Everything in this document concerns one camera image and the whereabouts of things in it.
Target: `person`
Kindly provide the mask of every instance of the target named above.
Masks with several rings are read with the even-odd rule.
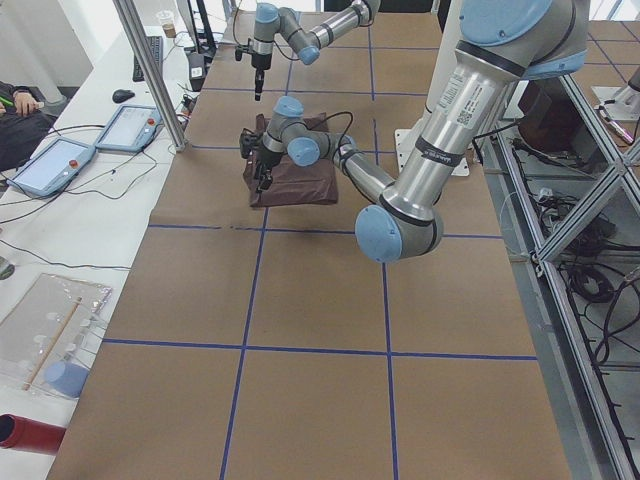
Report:
[[[38,105],[28,88],[0,82],[0,172],[23,165],[49,133]]]

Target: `red object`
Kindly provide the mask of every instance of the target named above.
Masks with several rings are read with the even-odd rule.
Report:
[[[0,416],[0,447],[55,455],[66,431],[57,425],[5,414]]]

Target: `table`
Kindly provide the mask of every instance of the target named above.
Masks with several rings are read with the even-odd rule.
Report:
[[[161,29],[151,27],[148,34],[161,35]],[[180,36],[178,43],[186,36]],[[182,48],[165,39],[163,73],[165,83],[176,107],[182,99],[188,81],[188,64]],[[127,103],[153,105],[153,98],[145,82],[131,80],[132,51],[124,35],[96,65],[86,82],[55,123],[63,129],[75,125],[104,125],[117,105],[111,94],[118,88],[131,89],[136,96]],[[63,132],[65,137],[93,143],[98,129],[74,129]],[[55,137],[45,139],[41,147]],[[174,151],[166,131],[161,131],[146,149],[149,155],[139,155],[124,166],[128,155],[99,153],[74,180],[70,188],[103,173],[113,172],[79,188],[77,191],[98,190],[110,196],[121,195],[137,176],[143,175],[118,200],[109,200],[95,193],[76,196],[63,194],[41,211],[22,220],[1,225],[0,238],[10,244],[33,251],[50,261],[67,264],[91,264],[130,267],[153,208],[172,163]],[[43,200],[10,205],[26,197],[9,189],[0,199],[0,218],[18,217],[42,205]],[[11,311],[24,296],[35,279],[43,272],[100,283],[113,289],[113,294],[101,315],[108,320],[122,292],[128,275],[123,269],[80,268],[70,270],[50,266],[30,256],[0,244],[0,255],[16,266],[12,277],[0,282],[0,318]],[[31,417],[40,421],[67,425],[75,409],[75,401],[32,395],[0,387],[0,403],[9,413]],[[12,479],[44,478],[53,461],[52,457],[10,450],[0,451],[3,475]]]
[[[394,265],[358,251],[343,177],[338,205],[247,205],[237,139],[282,94],[354,112],[396,174],[439,42],[432,15],[380,14],[312,67],[274,54],[261,103],[219,49],[50,480],[570,478],[478,165],[440,247]]]

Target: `blue cap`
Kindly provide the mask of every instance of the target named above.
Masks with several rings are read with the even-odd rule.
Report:
[[[69,362],[56,362],[45,370],[45,381],[60,393],[78,398],[87,380],[89,370]]]
[[[395,262],[402,254],[402,237],[389,212],[378,205],[364,208],[356,219],[360,250],[379,263]]]
[[[298,137],[289,142],[287,153],[299,167],[313,165],[320,158],[320,147],[309,137]]]
[[[318,59],[319,56],[320,50],[318,49],[318,47],[314,46],[304,47],[298,52],[298,57],[305,65],[311,65]]]
[[[273,111],[283,117],[297,118],[301,117],[304,113],[304,107],[299,100],[285,95],[278,99],[278,103],[273,107]]]
[[[258,23],[275,22],[279,16],[278,7],[270,3],[259,3],[256,7],[256,22]]]
[[[580,70],[587,58],[587,51],[575,53],[568,57],[539,63],[527,68],[522,77],[523,80],[540,80],[542,78],[559,77]]]
[[[521,37],[545,16],[553,0],[484,0],[464,2],[463,38],[480,47],[504,45]]]

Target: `cup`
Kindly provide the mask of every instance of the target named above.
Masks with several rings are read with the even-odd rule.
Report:
[[[160,10],[156,13],[156,18],[162,26],[162,30],[167,38],[176,38],[176,23],[171,10]]]
[[[70,362],[55,362],[44,372],[45,381],[60,393],[78,398],[87,381],[89,370]]]
[[[0,447],[55,455],[67,431],[64,427],[17,415],[0,415]]]

